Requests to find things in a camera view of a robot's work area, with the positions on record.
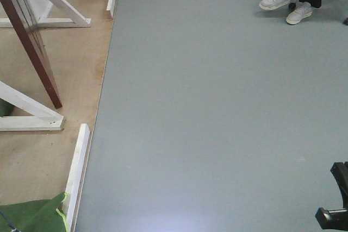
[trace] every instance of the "person's foot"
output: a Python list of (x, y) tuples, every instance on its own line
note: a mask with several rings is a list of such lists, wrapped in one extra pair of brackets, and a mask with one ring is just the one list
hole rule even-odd
[(276, 10), (290, 2), (291, 0), (262, 0), (259, 6), (263, 10)]
[(298, 8), (291, 12), (287, 17), (288, 24), (298, 24), (302, 19), (310, 16), (313, 12), (313, 8), (308, 2), (303, 2)]

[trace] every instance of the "green sandbag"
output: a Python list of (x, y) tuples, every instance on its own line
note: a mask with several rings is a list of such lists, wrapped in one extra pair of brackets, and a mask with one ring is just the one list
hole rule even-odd
[(9, 116), (13, 111), (14, 106), (0, 99), (0, 117)]
[[(53, 199), (0, 206), (0, 211), (22, 232), (67, 232), (69, 227), (66, 217), (58, 210), (66, 197), (66, 193), (61, 193)], [(0, 216), (0, 231), (11, 231), (2, 216)]]

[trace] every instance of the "neon yellow trim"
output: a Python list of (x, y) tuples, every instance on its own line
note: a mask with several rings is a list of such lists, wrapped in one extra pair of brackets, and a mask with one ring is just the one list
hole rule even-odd
[[(70, 195), (69, 193), (64, 192), (64, 198), (61, 202), (66, 201), (69, 195)], [(67, 223), (66, 216), (59, 209), (55, 209), (55, 210), (59, 214), (59, 216), (62, 217), (66, 232), (69, 232), (69, 224)]]
[(60, 212), (59, 209), (56, 209), (56, 212), (59, 214), (59, 216), (62, 217), (66, 232), (69, 232), (69, 225), (67, 223), (66, 216), (62, 212)]
[(61, 202), (66, 201), (66, 199), (68, 198), (68, 196), (70, 196), (70, 193), (64, 192), (64, 198)]

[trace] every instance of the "shoelace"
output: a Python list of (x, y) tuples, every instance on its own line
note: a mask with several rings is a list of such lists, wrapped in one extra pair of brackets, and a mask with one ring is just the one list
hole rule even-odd
[(300, 5), (295, 9), (295, 12), (300, 13), (300, 14), (304, 14), (304, 13), (307, 13), (308, 10), (307, 10), (307, 8), (306, 8), (303, 4), (300, 4)]

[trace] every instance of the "dark red wooden beam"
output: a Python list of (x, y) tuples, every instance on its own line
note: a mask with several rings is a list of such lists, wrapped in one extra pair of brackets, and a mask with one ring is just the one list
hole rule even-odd
[(61, 108), (57, 86), (42, 41), (39, 27), (27, 0), (0, 0), (25, 48), (54, 107)]

